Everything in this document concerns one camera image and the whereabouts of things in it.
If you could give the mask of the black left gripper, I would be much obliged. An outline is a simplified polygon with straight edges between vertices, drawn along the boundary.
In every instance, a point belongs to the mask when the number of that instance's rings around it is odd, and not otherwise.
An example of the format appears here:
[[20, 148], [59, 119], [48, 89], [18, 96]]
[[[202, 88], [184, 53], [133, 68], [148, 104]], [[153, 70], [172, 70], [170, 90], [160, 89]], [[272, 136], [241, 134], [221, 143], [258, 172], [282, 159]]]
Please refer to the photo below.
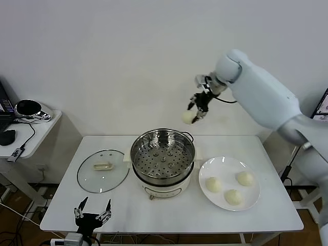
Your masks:
[[82, 235], [92, 235], [95, 229], [102, 227], [106, 220], [112, 216], [111, 199], [109, 199], [105, 211], [100, 215], [83, 213], [87, 200], [88, 197], [81, 201], [78, 207], [74, 208], [75, 224], [78, 226], [76, 232]]

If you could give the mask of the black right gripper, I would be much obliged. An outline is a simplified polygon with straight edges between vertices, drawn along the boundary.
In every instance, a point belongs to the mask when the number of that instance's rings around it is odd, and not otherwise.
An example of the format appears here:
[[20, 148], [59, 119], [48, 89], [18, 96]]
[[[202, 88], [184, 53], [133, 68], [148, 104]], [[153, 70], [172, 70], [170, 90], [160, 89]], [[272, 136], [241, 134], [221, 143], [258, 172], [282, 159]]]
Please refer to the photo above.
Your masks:
[[196, 93], [190, 98], [190, 102], [188, 104], [187, 110], [191, 110], [194, 106], [197, 106], [197, 112], [195, 117], [192, 119], [192, 123], [196, 123], [197, 121], [204, 119], [208, 110], [209, 103], [213, 99], [213, 94], [211, 92], [201, 92]]

